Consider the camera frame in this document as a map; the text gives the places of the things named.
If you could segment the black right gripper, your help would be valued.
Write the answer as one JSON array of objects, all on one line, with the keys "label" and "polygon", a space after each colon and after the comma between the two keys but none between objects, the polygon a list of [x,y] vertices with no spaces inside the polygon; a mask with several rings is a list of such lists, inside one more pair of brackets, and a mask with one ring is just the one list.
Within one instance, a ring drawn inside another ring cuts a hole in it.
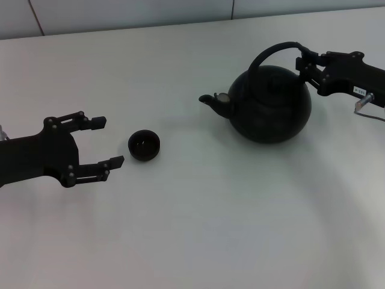
[{"label": "black right gripper", "polygon": [[365,64],[364,53],[327,52],[319,55],[300,43],[297,48],[301,57],[297,57],[295,68],[300,78],[313,85],[319,95],[346,93],[362,99],[372,93],[372,103],[384,107],[384,70]]}]

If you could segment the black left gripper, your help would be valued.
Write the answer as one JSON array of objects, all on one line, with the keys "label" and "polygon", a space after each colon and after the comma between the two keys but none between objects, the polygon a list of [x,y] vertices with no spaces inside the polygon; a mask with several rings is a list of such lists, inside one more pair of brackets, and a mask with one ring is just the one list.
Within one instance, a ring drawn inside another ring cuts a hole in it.
[{"label": "black left gripper", "polygon": [[89,119],[83,111],[47,117],[36,135],[1,142],[1,186],[50,176],[63,187],[105,182],[119,169],[124,156],[94,164],[79,165],[79,151],[71,132],[104,129],[106,117]]}]

